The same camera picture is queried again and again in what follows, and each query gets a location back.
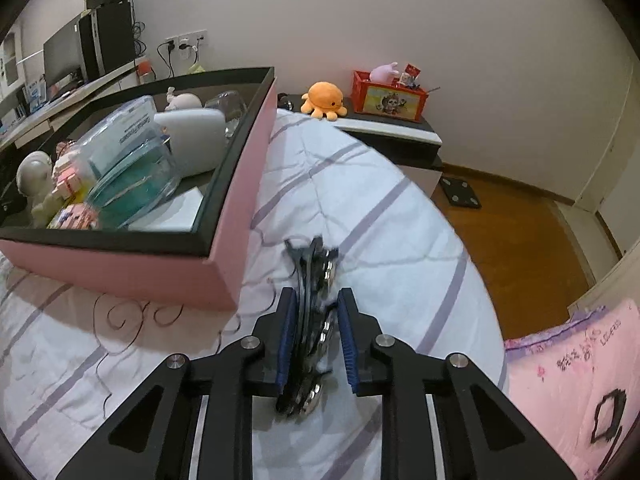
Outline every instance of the triangular cutout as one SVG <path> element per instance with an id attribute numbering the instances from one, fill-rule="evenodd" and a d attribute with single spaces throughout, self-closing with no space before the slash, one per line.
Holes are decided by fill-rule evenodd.
<path id="1" fill-rule="evenodd" d="M 501 451 L 524 442 L 524 435 L 495 401 L 477 384 L 471 386 L 484 438 L 491 451 Z"/>
<path id="2" fill-rule="evenodd" d="M 109 435 L 109 444 L 142 453 L 149 440 L 164 388 L 154 386 Z"/>

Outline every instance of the bed sheet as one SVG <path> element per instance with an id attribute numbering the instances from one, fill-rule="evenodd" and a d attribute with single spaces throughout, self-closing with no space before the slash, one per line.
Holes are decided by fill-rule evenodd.
<path id="1" fill-rule="evenodd" d="M 250 334 L 280 289 L 294 286 L 284 239 L 317 234 L 340 249 L 334 295 L 350 286 L 385 333 L 437 357 L 464 352 L 504 386 L 490 298 L 433 203 L 375 150 L 325 121 L 279 111 L 235 314 L 120 300 L 2 260 L 0 426 L 32 474 L 55 478 L 167 355 L 206 356 Z M 304 422 L 274 420 L 273 400 L 254 400 L 255 479 L 380 477 L 380 399 L 351 394 L 337 337 L 329 359 L 327 395 Z"/>

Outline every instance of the cartoon panda picture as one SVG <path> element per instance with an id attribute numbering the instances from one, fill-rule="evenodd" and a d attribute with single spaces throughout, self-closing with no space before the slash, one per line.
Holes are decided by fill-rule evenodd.
<path id="1" fill-rule="evenodd" d="M 376 108 L 383 114 L 396 115 L 405 104 L 406 99 L 401 99 L 397 93 L 393 92 L 385 95 Z"/>

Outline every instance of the white desk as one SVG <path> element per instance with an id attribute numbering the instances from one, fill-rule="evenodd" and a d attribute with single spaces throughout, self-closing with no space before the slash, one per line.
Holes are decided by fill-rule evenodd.
<path id="1" fill-rule="evenodd" d="M 23 119 L 0 137 L 0 152 L 14 143 L 17 148 L 20 148 L 52 128 L 57 130 L 71 115 L 93 99 L 138 85 L 138 76 L 135 70 L 144 60 L 145 58 L 141 57 L 131 61 L 100 79 L 81 86 L 69 97 L 44 105 L 43 108 Z"/>

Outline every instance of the storage box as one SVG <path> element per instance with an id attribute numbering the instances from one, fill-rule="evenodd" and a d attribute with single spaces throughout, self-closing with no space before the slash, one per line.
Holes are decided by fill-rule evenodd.
<path id="1" fill-rule="evenodd" d="M 422 88 L 411 90 L 403 86 L 382 85 L 369 81 L 369 72 L 353 72 L 351 100 L 358 113 L 382 115 L 420 122 L 429 94 Z"/>
<path id="2" fill-rule="evenodd" d="M 16 266 L 98 292 L 167 304 L 233 310 L 244 274 L 269 136 L 276 117 L 273 68 L 205 72 L 149 83 L 90 102 L 41 149 L 77 139 L 120 104 L 151 95 L 159 110 L 169 86 L 204 102 L 237 89 L 249 103 L 203 193 L 190 231 L 82 231 L 0 227 L 0 250 Z M 26 156 L 18 150 L 18 156 Z"/>

